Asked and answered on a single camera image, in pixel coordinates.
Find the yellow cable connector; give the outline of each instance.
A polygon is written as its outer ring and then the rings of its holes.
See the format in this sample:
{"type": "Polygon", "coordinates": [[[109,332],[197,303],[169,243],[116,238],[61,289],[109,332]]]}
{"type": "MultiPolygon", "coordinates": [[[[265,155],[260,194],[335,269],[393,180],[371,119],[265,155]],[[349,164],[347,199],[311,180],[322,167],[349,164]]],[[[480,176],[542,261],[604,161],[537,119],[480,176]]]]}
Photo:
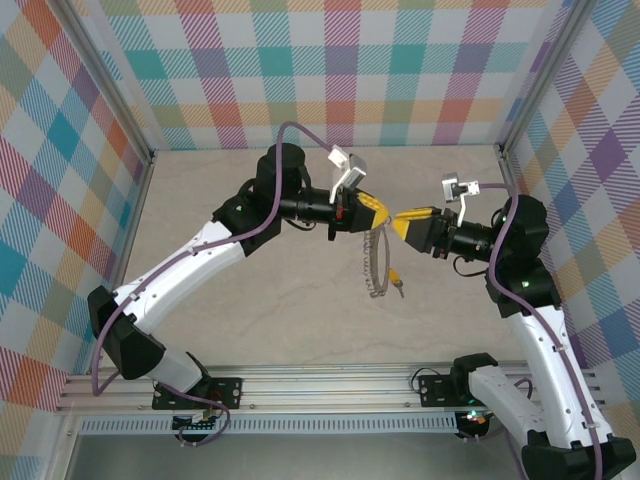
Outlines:
{"type": "Polygon", "coordinates": [[[398,291],[400,292],[400,296],[404,298],[404,292],[402,291],[402,286],[404,284],[402,283],[398,272],[396,272],[393,268],[389,268],[389,281],[391,282],[391,285],[398,289],[398,291]]]}
{"type": "Polygon", "coordinates": [[[439,210],[435,207],[412,208],[411,210],[407,210],[406,212],[400,212],[396,215],[396,218],[392,222],[393,229],[401,239],[406,241],[411,222],[426,220],[427,218],[434,215],[434,213],[439,213],[439,210]]]}
{"type": "Polygon", "coordinates": [[[398,275],[398,272],[396,272],[393,268],[389,269],[389,280],[394,285],[402,282],[402,280],[400,280],[400,275],[398,275]]]}
{"type": "Polygon", "coordinates": [[[358,192],[358,200],[360,200],[360,203],[362,203],[365,207],[370,208],[375,212],[373,221],[371,223],[371,230],[379,227],[387,221],[387,218],[389,218],[389,209],[385,207],[384,204],[376,197],[373,197],[365,192],[358,192]]]}

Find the enclosure wall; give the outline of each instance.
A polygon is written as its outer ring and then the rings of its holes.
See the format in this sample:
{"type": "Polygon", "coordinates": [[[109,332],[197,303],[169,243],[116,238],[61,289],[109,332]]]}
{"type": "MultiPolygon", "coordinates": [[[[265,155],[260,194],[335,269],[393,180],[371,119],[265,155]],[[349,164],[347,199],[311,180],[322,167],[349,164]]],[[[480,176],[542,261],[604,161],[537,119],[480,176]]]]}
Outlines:
{"type": "Polygon", "coordinates": [[[143,173],[44,0],[0,0],[0,478],[42,466],[42,435],[89,352],[143,173]]]}
{"type": "Polygon", "coordinates": [[[640,445],[640,2],[601,0],[511,152],[547,205],[545,262],[616,431],[640,445]]]}
{"type": "Polygon", "coordinates": [[[74,0],[150,143],[493,144],[571,0],[74,0]],[[289,141],[308,143],[291,131],[289,141]]]}

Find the gray floor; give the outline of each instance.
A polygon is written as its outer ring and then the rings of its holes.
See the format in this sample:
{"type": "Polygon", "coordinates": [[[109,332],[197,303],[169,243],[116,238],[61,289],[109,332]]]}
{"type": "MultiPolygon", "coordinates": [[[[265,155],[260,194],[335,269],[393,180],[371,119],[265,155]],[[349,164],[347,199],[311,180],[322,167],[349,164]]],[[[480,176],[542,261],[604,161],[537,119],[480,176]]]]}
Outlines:
{"type": "Polygon", "coordinates": [[[227,435],[201,449],[170,436],[82,437],[67,480],[514,480],[504,436],[227,435]]]}
{"type": "MultiPolygon", "coordinates": [[[[307,149],[314,186],[328,188],[331,164],[307,149]]],[[[501,181],[493,148],[354,148],[369,175],[361,188],[392,213],[444,206],[441,178],[501,181]]],[[[161,152],[137,232],[127,278],[146,272],[184,244],[211,212],[255,175],[263,150],[161,152]]],[[[468,219],[487,223],[506,194],[469,201],[468,219]]],[[[392,265],[406,299],[381,299],[365,287],[362,234],[327,242],[326,227],[282,234],[247,260],[221,272],[171,312],[157,337],[203,363],[328,364],[451,361],[488,351],[520,360],[509,326],[489,300],[482,278],[457,276],[448,261],[420,255],[390,229],[392,265]]],[[[482,268],[462,265],[466,271],[482,268]]]]}

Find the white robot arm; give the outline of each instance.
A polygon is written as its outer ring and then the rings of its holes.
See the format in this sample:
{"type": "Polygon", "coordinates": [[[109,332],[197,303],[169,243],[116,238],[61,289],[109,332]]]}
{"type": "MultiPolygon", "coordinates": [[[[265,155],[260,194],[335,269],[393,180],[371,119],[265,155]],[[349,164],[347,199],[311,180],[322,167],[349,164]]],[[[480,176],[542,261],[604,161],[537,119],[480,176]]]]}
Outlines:
{"type": "MultiPolygon", "coordinates": [[[[446,201],[460,200],[463,206],[466,196],[503,187],[461,183],[456,174],[442,183],[446,201]]],[[[523,346],[542,409],[507,380],[488,354],[456,359],[452,390],[461,404],[480,401],[501,420],[522,448],[530,480],[593,479],[599,468],[602,478],[612,478],[636,455],[628,439],[613,436],[597,408],[569,342],[560,296],[538,259],[549,232],[546,209],[519,195],[507,201],[491,226],[464,221],[464,212],[413,209],[398,214],[393,227],[405,242],[434,258],[446,259],[453,252],[465,261],[489,262],[487,291],[523,346]]]]}
{"type": "Polygon", "coordinates": [[[329,157],[336,166],[335,182],[331,190],[323,190],[311,186],[300,147],[283,144],[282,152],[278,214],[261,232],[215,246],[256,229],[268,218],[275,196],[275,146],[258,161],[255,178],[216,210],[212,221],[183,247],[135,281],[112,292],[99,287],[89,294],[94,335],[104,336],[104,349],[125,379],[146,375],[178,392],[210,398],[204,367],[189,353],[167,348],[153,337],[166,315],[208,279],[276,237],[282,220],[327,224],[333,240],[339,231],[363,232],[389,217],[382,203],[356,189],[366,174],[362,159],[334,146],[329,157]],[[103,329],[114,318],[105,336],[103,329]]]}

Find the mounting plate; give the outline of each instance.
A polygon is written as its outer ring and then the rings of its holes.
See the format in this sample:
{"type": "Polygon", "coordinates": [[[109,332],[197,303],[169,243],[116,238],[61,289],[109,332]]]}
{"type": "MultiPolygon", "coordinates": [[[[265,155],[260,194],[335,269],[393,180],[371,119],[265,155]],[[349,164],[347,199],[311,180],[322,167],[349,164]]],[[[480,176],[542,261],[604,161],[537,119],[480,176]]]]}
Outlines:
{"type": "Polygon", "coordinates": [[[420,404],[423,407],[476,407],[484,404],[472,400],[470,404],[460,401],[450,375],[420,375],[418,377],[420,404]]]}
{"type": "MultiPolygon", "coordinates": [[[[242,378],[210,378],[206,391],[206,398],[222,403],[230,410],[237,410],[240,408],[242,398],[242,378]]],[[[156,384],[151,408],[154,410],[209,410],[210,406],[174,395],[162,385],[156,384]]]]}

